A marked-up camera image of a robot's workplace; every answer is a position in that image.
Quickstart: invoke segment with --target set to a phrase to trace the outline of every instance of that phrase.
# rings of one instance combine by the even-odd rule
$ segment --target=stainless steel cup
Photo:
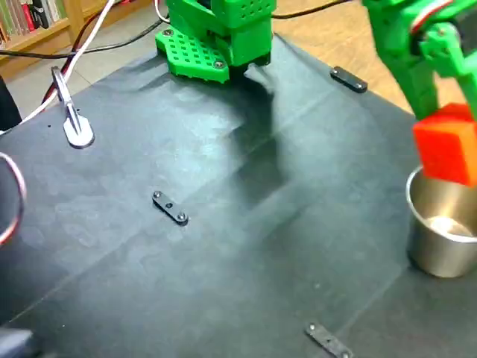
[[[457,277],[477,263],[477,187],[428,178],[422,168],[408,179],[413,213],[409,255],[425,272]]]

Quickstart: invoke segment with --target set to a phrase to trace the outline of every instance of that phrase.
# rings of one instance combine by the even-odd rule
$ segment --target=metal clip
[[[60,69],[55,66],[51,68],[54,85],[58,91],[58,99],[63,103],[66,111],[66,121],[63,123],[63,130],[71,147],[83,149],[89,147],[95,141],[95,135],[89,125],[88,119],[78,115],[65,79]]]

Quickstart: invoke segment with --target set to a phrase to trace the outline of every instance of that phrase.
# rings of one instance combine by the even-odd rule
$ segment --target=red cube
[[[477,185],[477,123],[465,104],[448,104],[413,128],[424,174]]]

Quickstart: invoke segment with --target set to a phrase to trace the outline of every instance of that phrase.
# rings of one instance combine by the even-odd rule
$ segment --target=black cable
[[[89,50],[86,50],[84,53],[85,54],[91,54],[91,53],[94,53],[94,52],[109,51],[109,50],[113,50],[115,48],[125,47],[125,46],[130,45],[131,43],[134,43],[137,40],[143,38],[144,36],[146,36],[147,34],[152,32],[152,30],[159,27],[159,25],[161,25],[161,24],[162,24],[162,21],[159,20],[159,21],[155,22],[154,24],[152,24],[151,26],[149,26],[148,28],[146,28],[140,34],[137,34],[136,36],[131,37],[127,41],[123,41],[122,43],[116,43],[116,44],[113,44],[113,45],[105,45],[105,46],[99,46],[99,47],[91,48]],[[13,57],[33,57],[33,58],[41,58],[43,60],[57,60],[57,59],[60,59],[60,58],[73,57],[73,56],[76,55],[76,51],[69,52],[67,54],[37,54],[37,53],[34,53],[34,52],[0,50],[0,56],[2,56],[2,55],[3,56],[13,56]]]
[[[333,7],[333,6],[336,6],[336,5],[339,5],[339,4],[343,4],[344,2],[349,2],[349,1],[352,1],[352,0],[336,0],[336,1],[331,1],[331,2],[329,2],[328,4],[321,5],[321,6],[318,6],[318,7],[313,7],[312,9],[299,11],[299,12],[297,12],[297,13],[287,13],[287,14],[283,14],[283,15],[275,15],[275,14],[273,14],[271,17],[272,17],[273,19],[278,19],[278,20],[293,19],[293,18],[295,18],[295,17],[300,17],[300,16],[309,15],[310,13],[317,13],[318,11],[326,10],[326,9],[328,9],[328,8],[330,8],[330,7]]]
[[[303,10],[299,11],[297,13],[288,13],[288,14],[283,14],[283,15],[272,15],[273,19],[279,19],[279,20],[285,20],[285,19],[293,19],[296,17],[300,16],[305,16],[309,15],[311,13],[317,13],[319,11],[328,9],[330,7],[343,4],[345,2],[350,2],[352,0],[335,0],[332,2],[329,2],[328,4],[324,4],[318,7],[314,7],[312,9],[308,10]],[[157,28],[160,24],[162,23],[161,20],[155,22],[152,24],[149,28],[146,28],[142,33],[136,35],[135,37],[130,38],[127,41],[124,41],[122,43],[116,43],[113,45],[106,45],[106,46],[99,46],[96,48],[91,48],[89,50],[86,50],[84,53],[85,54],[91,54],[94,52],[100,52],[100,51],[109,51],[113,50],[115,48],[121,48],[127,45],[130,45],[131,43],[134,43],[135,41],[143,38],[147,34],[149,34],[153,29]],[[8,50],[0,50],[0,56],[11,56],[11,57],[32,57],[32,58],[40,58],[43,60],[58,60],[62,58],[70,58],[73,57],[76,54],[76,51],[69,52],[67,54],[37,54],[35,52],[22,52],[22,51],[8,51]]]

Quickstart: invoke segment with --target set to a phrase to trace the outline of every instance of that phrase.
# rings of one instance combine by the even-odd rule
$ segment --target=white cable
[[[108,2],[106,3],[106,6],[104,6],[104,9],[101,12],[101,15],[99,16],[95,27],[91,31],[91,34],[88,36],[86,42],[81,46],[81,48],[78,50],[76,55],[73,57],[73,60],[71,64],[69,65],[68,71],[65,74],[65,82],[68,82],[69,78],[71,77],[73,73],[73,69],[75,68],[77,61],[80,59],[81,55],[88,49],[89,45],[91,45],[91,42],[95,39],[95,36],[99,31],[99,28],[101,27],[101,25],[103,25],[103,21],[106,18],[107,13],[110,12],[111,7],[114,5],[114,3],[115,3],[115,0],[108,0]],[[36,117],[39,113],[41,113],[45,108],[47,108],[48,105],[50,105],[50,103],[54,100],[56,95],[57,95],[57,91],[55,90],[41,106],[39,106],[36,110],[34,110],[28,117],[23,119],[22,123],[29,121],[30,119]]]
[[[6,162],[8,169],[15,177],[16,188],[19,193],[19,206],[16,212],[15,218],[11,221],[8,227],[0,233],[0,245],[6,242],[14,233],[18,230],[20,222],[22,221],[23,212],[25,210],[25,202],[27,201],[27,186],[25,179],[20,171],[20,168],[16,165],[12,158],[8,157],[5,153],[0,153],[0,159]]]
[[[168,19],[166,19],[159,11],[159,0],[154,0],[154,6],[156,7],[156,13],[158,17],[166,24],[170,24],[171,22]]]

